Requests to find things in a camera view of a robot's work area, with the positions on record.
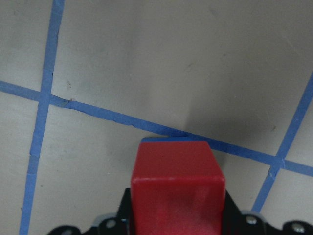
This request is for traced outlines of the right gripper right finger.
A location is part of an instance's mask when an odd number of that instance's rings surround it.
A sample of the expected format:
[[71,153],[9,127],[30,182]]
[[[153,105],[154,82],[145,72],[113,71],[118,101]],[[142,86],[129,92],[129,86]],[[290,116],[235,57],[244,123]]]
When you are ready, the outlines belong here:
[[261,216],[239,210],[230,194],[225,195],[224,234],[225,235],[311,235],[313,226],[307,222],[294,220],[275,228]]

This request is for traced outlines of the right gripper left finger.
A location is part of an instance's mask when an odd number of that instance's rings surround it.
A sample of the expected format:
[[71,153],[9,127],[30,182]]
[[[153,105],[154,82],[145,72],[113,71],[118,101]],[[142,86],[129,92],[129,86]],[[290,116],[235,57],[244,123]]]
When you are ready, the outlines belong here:
[[132,205],[131,191],[126,188],[115,216],[101,220],[85,232],[70,225],[63,225],[52,229],[49,235],[131,235],[132,234]]

